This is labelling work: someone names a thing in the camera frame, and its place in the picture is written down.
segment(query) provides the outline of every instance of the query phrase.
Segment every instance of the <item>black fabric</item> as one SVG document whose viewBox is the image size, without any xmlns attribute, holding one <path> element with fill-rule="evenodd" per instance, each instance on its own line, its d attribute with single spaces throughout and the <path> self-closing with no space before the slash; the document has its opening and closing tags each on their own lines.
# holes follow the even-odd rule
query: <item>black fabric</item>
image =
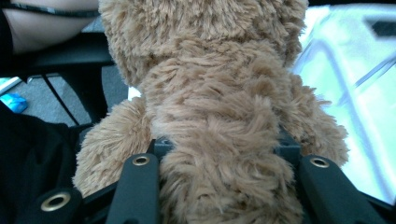
<svg viewBox="0 0 396 224">
<path fill-rule="evenodd" d="M 12 34 L 9 29 L 8 20 L 0 8 L 0 71 L 3 70 L 6 64 L 11 62 L 13 49 Z"/>
<path fill-rule="evenodd" d="M 78 131 L 65 124 L 14 114 L 0 102 L 0 223 L 43 193 L 73 188 Z"/>
<path fill-rule="evenodd" d="M 344 4 L 395 4 L 395 0 L 308 0 L 309 6 L 344 5 Z"/>
</svg>

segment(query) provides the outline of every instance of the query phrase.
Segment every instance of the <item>fluffy fur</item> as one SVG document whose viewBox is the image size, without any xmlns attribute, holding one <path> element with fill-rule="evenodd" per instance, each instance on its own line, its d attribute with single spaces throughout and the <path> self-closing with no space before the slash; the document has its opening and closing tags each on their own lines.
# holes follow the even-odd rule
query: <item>fluffy fur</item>
<svg viewBox="0 0 396 224">
<path fill-rule="evenodd" d="M 165 223 L 301 222 L 292 169 L 273 153 L 279 126 L 304 155 L 347 160 L 345 129 L 287 69 L 306 2 L 102 0 L 100 10 L 142 97 L 88 133 L 76 187 L 86 196 L 117 181 L 128 157 L 164 136 L 175 145 L 160 170 Z"/>
</svg>

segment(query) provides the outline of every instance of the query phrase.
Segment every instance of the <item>black strap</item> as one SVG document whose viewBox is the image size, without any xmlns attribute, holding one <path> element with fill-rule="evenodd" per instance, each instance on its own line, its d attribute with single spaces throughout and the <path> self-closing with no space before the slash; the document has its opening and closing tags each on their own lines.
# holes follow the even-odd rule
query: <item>black strap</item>
<svg viewBox="0 0 396 224">
<path fill-rule="evenodd" d="M 100 15 L 98 10 L 69 11 L 69 10 L 61 10 L 54 7 L 30 6 L 21 3 L 9 3 L 9 2 L 0 2 L 0 8 L 17 9 L 22 11 L 30 11 L 41 14 L 72 17 L 72 18 L 94 18 Z"/>
</svg>

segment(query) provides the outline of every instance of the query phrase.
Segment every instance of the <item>teddy bear head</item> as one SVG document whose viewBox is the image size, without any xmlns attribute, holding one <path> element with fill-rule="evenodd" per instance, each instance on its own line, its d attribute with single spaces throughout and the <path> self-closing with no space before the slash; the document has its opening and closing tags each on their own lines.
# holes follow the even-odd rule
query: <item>teddy bear head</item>
<svg viewBox="0 0 396 224">
<path fill-rule="evenodd" d="M 189 48 L 210 41 L 267 40 L 283 65 L 301 51 L 305 0 L 102 0 L 110 51 L 129 86 Z"/>
</svg>

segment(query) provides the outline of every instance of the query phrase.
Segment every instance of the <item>gray floor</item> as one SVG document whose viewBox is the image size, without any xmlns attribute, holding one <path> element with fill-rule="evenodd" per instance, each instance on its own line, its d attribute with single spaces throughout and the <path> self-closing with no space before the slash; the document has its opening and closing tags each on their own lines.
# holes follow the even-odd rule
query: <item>gray floor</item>
<svg viewBox="0 0 396 224">
<path fill-rule="evenodd" d="M 100 19 L 94 21 L 84 31 L 103 32 Z M 128 87 L 121 80 L 116 66 L 103 68 L 102 79 L 105 97 L 110 110 L 113 105 L 127 99 Z M 76 94 L 61 77 L 57 74 L 51 74 L 49 81 L 79 123 L 91 122 Z M 26 99 L 28 107 L 22 112 L 23 114 L 36 116 L 47 122 L 61 122 L 66 123 L 68 126 L 75 125 L 41 77 L 31 78 L 27 83 L 20 82 L 6 93 L 17 93 Z"/>
</svg>

